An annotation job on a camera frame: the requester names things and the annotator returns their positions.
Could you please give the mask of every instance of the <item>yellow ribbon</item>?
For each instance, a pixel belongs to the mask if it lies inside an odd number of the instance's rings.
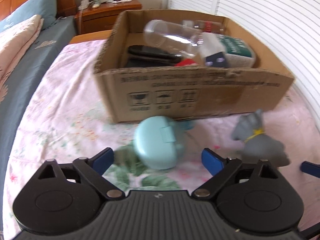
[[[264,133],[264,130],[263,128],[259,128],[257,130],[253,130],[253,135],[249,136],[247,139],[244,140],[244,143],[247,143],[249,140],[251,140],[252,138],[256,137],[257,135],[259,134],[263,134]]]

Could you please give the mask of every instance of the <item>pillow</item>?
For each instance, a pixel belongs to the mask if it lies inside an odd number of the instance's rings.
[[[39,14],[44,19],[42,30],[52,26],[56,20],[57,0],[28,0],[0,22],[0,33]]]

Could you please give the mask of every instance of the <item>mattress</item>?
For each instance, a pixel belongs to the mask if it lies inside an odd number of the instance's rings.
[[[73,17],[59,19],[54,26],[41,31],[4,83],[8,90],[0,103],[0,214],[5,171],[23,113],[44,74],[75,35]]]
[[[116,163],[103,176],[126,193],[133,189],[184,189],[191,193],[212,177],[201,163],[203,148],[227,157],[244,147],[230,136],[239,114],[183,121],[179,123],[187,139],[184,158],[173,169],[148,169],[136,157],[132,145],[137,124],[112,123],[94,83],[92,68],[102,44],[89,41],[66,46],[25,111],[4,184],[5,240],[20,231],[12,213],[15,197],[46,159],[71,163],[111,147]],[[320,134],[293,88],[273,111],[263,113],[263,119],[266,134],[285,144],[291,164],[279,170],[303,200],[305,212],[299,227],[306,229],[320,221],[320,183],[299,167],[303,161],[320,163]]]

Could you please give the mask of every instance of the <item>gray rubber animal toy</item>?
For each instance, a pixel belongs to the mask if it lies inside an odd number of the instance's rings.
[[[264,133],[261,109],[242,115],[231,138],[244,142],[243,151],[237,152],[244,163],[257,163],[260,159],[268,159],[276,167],[290,164],[284,152],[284,144]]]

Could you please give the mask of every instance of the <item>cardboard box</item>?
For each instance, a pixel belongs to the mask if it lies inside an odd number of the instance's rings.
[[[206,66],[123,68],[127,47],[145,45],[143,28],[153,19],[181,23],[209,20],[225,34],[243,39],[255,52],[253,68]],[[132,10],[121,13],[100,51],[94,76],[113,122],[140,121],[155,115],[202,118],[272,110],[294,78],[258,39],[232,20],[180,10]]]

